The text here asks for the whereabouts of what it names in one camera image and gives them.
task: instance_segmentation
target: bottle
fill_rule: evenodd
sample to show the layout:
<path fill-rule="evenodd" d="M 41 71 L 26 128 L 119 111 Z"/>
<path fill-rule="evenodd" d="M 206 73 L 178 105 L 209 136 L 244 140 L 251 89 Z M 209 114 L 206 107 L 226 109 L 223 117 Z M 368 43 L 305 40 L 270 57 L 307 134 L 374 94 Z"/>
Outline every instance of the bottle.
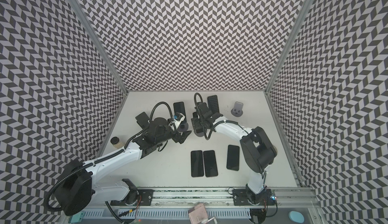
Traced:
<path fill-rule="evenodd" d="M 111 144 L 112 144 L 115 148 L 117 148 L 117 149 L 120 149 L 120 148 L 122 148 L 122 147 L 124 146 L 124 144 L 120 141 L 120 139 L 119 139 L 117 136 L 112 137 L 112 139 L 111 139 Z"/>

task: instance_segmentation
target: white table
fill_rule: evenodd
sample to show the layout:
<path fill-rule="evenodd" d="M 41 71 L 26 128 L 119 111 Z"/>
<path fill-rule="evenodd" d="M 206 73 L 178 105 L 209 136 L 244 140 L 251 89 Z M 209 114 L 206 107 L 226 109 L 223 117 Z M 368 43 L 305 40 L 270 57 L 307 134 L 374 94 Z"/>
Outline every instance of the white table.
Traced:
<path fill-rule="evenodd" d="M 138 133 L 141 128 L 136 123 L 135 116 L 145 111 L 148 116 L 152 108 L 160 101 L 167 102 L 173 111 L 173 103 L 185 103 L 189 130 L 192 130 L 191 118 L 194 110 L 195 92 L 130 92 L 121 111 L 118 121 L 114 126 L 111 138 L 119 137 L 124 142 Z M 272 144 L 278 150 L 274 163 L 270 166 L 266 179 L 269 187 L 296 187 L 295 179 L 284 152 L 274 120 L 269 110 L 264 93 L 261 91 L 223 91 L 200 92 L 204 102 L 210 95 L 218 96 L 220 113 L 230 120 L 237 121 L 240 125 L 255 128 L 262 127 Z M 234 102 L 244 103 L 241 117 L 230 113 Z M 169 118 L 165 105 L 160 105 L 154 117 Z M 112 172 L 102 182 L 118 181 L 123 178 L 130 179 L 138 187 L 244 187 L 249 178 L 249 167 L 246 165 L 240 148 L 240 170 L 226 169 L 228 145 L 240 145 L 225 135 L 212 133 L 211 139 L 199 138 L 194 133 L 188 136 L 183 144 L 169 140 L 162 152 L 153 152 L 147 157 L 136 162 L 131 162 L 124 167 Z M 114 151 L 108 142 L 104 155 Z M 194 150 L 214 150 L 216 154 L 217 177 L 191 177 L 190 152 Z"/>

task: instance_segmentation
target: black smartphone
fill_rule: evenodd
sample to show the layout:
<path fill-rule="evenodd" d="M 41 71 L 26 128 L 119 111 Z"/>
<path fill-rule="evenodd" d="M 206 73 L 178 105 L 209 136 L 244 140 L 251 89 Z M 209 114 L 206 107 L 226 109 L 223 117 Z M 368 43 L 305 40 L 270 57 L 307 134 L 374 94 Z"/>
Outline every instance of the black smartphone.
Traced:
<path fill-rule="evenodd" d="M 238 171 L 240 167 L 240 147 L 229 145 L 228 156 L 226 158 L 226 168 Z"/>
<path fill-rule="evenodd" d="M 220 107 L 218 106 L 218 97 L 216 95 L 212 95 L 208 97 L 208 107 L 211 112 L 219 113 Z"/>
<path fill-rule="evenodd" d="M 191 152 L 191 176 L 202 177 L 203 176 L 203 158 L 202 151 Z"/>
<path fill-rule="evenodd" d="M 214 150 L 203 152 L 203 162 L 205 163 L 206 177 L 215 177 L 218 175 L 216 153 Z"/>
<path fill-rule="evenodd" d="M 185 116 L 185 119 L 182 121 L 181 124 L 185 124 L 187 122 L 187 115 L 185 111 L 185 103 L 183 102 L 176 102 L 174 103 L 174 112 L 182 113 Z"/>

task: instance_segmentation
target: blue oval object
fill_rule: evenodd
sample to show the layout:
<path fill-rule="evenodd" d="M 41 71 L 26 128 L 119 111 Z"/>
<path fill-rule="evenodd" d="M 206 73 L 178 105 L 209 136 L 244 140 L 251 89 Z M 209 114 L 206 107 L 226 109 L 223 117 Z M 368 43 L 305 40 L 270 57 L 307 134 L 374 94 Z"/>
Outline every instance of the blue oval object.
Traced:
<path fill-rule="evenodd" d="M 302 213 L 297 211 L 290 211 L 290 213 L 288 214 L 288 217 L 293 222 L 297 222 L 297 223 L 305 222 L 305 218 L 303 217 Z"/>

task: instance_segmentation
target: geometric pattern backdrop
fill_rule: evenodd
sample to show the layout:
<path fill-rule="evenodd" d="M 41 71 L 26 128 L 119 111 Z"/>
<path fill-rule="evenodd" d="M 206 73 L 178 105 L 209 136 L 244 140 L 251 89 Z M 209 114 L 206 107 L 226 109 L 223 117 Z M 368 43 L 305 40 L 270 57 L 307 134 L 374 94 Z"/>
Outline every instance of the geometric pattern backdrop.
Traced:
<path fill-rule="evenodd" d="M 264 89 L 304 0 L 78 0 L 129 90 Z"/>
<path fill-rule="evenodd" d="M 315 0 L 270 92 L 330 223 L 388 223 L 388 0 Z"/>
<path fill-rule="evenodd" d="M 46 191 L 96 156 L 123 95 L 66 0 L 0 0 L 0 62 L 0 222 L 53 223 Z"/>

